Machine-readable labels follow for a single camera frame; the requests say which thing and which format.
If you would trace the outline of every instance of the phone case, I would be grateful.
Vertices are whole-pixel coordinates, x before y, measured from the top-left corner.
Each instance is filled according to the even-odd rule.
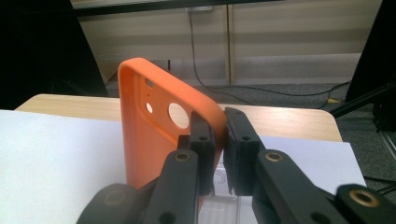
[[[190,134],[192,111],[215,131],[217,165],[227,131],[224,112],[213,100],[142,58],[120,64],[119,85],[129,185],[140,189],[160,175],[178,137]]]

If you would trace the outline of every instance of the wall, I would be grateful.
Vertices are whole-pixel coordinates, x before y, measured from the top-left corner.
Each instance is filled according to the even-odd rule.
[[[230,7],[229,19],[223,6],[193,13],[199,76],[208,84],[350,79],[380,2],[288,0],[241,4]],[[72,3],[86,7],[111,1]],[[145,57],[159,64],[171,60],[172,74],[197,83],[185,8],[84,17],[80,23],[104,81],[116,73],[121,61]]]

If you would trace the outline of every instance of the cable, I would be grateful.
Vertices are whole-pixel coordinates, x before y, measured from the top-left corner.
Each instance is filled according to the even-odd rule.
[[[343,86],[345,86],[345,85],[347,85],[347,84],[350,84],[350,82],[351,82],[351,80],[349,80],[348,82],[344,82],[344,83],[341,83],[341,84],[338,84],[338,85],[333,86],[333,87],[328,91],[326,101],[323,103],[323,105],[321,105],[321,106],[318,107],[317,109],[321,109],[321,108],[323,108],[327,103],[329,103],[330,94],[332,93],[332,91],[335,91],[335,90],[337,90],[337,89],[339,89],[339,88],[341,88],[341,87],[343,87]]]
[[[381,178],[371,177],[371,176],[367,176],[367,175],[364,175],[363,178],[366,180],[370,180],[370,181],[374,181],[374,182],[378,182],[378,183],[389,184],[388,186],[386,186],[382,189],[376,190],[378,193],[380,193],[382,195],[389,194],[396,190],[396,181],[395,180],[381,179]]]
[[[228,95],[231,96],[235,99],[238,99],[248,105],[255,105],[247,100],[244,100],[238,96],[235,96],[233,94],[230,94],[228,92],[224,92],[224,91],[217,91],[217,90],[224,90],[224,89],[246,89],[246,90],[255,90],[255,91],[267,91],[267,92],[271,92],[271,93],[275,93],[275,94],[280,94],[280,95],[287,95],[287,96],[316,96],[316,95],[321,95],[321,94],[325,94],[328,93],[326,102],[321,105],[320,107],[318,107],[318,109],[321,109],[323,106],[325,106],[329,99],[330,99],[330,94],[332,91],[345,86],[347,84],[350,84],[350,80],[348,82],[345,83],[341,83],[341,84],[337,84],[335,86],[333,86],[330,90],[328,91],[321,91],[321,92],[315,92],[315,93],[307,93],[307,94],[292,94],[292,93],[285,93],[285,92],[280,92],[280,91],[270,91],[267,89],[262,89],[262,88],[257,88],[257,87],[248,87],[248,86],[228,86],[228,87],[208,87],[206,86],[206,84],[204,84],[204,82],[199,78],[198,76],[198,72],[197,72],[197,68],[196,68],[196,63],[195,63],[195,44],[194,44],[194,35],[193,35],[193,28],[192,28],[192,11],[191,8],[188,8],[188,12],[189,12],[189,22],[190,22],[190,29],[191,29],[191,49],[192,49],[192,64],[193,64],[193,71],[194,71],[194,75],[195,78],[197,79],[197,81],[201,84],[201,86],[203,86],[204,88],[206,88],[208,91],[212,91],[214,93],[219,93],[219,94],[224,94],[224,95]]]
[[[396,185],[396,180],[376,178],[376,177],[371,177],[371,176],[367,176],[367,175],[364,175],[363,178],[365,180],[370,180],[370,181],[374,181],[374,182]]]
[[[230,94],[230,93],[223,92],[223,91],[215,91],[213,88],[209,88],[208,86],[206,86],[206,85],[202,82],[202,80],[198,77],[197,67],[196,67],[196,64],[195,64],[194,32],[193,32],[193,29],[192,29],[192,12],[191,12],[191,8],[190,8],[190,7],[188,8],[188,11],[189,11],[189,22],[190,22],[190,30],[191,30],[192,64],[193,64],[193,69],[194,69],[195,78],[198,80],[198,82],[201,84],[201,86],[205,87],[205,88],[206,88],[207,90],[209,90],[209,91],[212,91],[212,92],[214,92],[214,93],[219,93],[219,94],[224,94],[224,95],[231,96],[231,97],[233,97],[233,98],[235,98],[235,99],[238,99],[238,100],[240,100],[240,101],[242,101],[242,102],[244,102],[244,103],[246,103],[246,104],[248,104],[248,105],[255,105],[255,104],[253,104],[253,103],[251,103],[251,102],[249,102],[249,101],[246,101],[246,100],[244,100],[244,99],[242,99],[242,98],[240,98],[240,97],[237,97],[237,96],[235,96],[235,95],[232,95],[232,94]]]

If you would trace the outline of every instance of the white paper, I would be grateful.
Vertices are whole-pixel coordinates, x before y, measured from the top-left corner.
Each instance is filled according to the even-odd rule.
[[[0,110],[0,223],[76,223],[126,183],[119,122]]]
[[[341,184],[364,185],[348,143],[265,136],[262,141],[288,153],[315,185],[331,193]],[[0,110],[0,158],[2,224],[76,223],[98,190],[126,182],[122,129],[115,121]],[[249,198],[242,199],[240,211],[240,223],[254,223]],[[229,218],[210,219],[220,224]]]

